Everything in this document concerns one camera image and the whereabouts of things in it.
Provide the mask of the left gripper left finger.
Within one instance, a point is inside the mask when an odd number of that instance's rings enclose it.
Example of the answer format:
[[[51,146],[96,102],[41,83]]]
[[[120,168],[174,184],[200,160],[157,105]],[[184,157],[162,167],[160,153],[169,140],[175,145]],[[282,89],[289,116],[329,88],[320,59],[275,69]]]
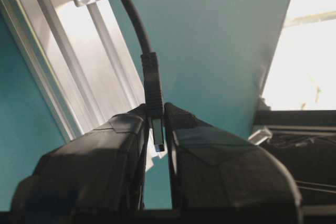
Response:
[[[120,223],[143,208],[144,104],[44,154],[14,193],[11,223]]]

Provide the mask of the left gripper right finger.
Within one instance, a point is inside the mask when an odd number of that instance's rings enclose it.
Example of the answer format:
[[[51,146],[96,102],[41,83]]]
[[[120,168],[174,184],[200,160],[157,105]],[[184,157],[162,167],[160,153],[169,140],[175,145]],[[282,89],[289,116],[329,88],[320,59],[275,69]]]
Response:
[[[301,195],[263,148],[166,103],[173,209],[193,223],[301,223]]]

